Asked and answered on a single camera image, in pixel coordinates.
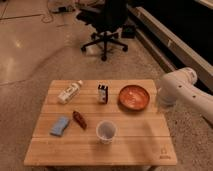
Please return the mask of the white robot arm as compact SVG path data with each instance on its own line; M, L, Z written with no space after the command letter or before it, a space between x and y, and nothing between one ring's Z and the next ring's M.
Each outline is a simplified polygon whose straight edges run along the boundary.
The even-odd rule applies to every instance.
M165 106L172 106L177 100L188 103L213 125L213 95L195 87L197 80L196 71L190 67L164 74L160 79L158 99Z

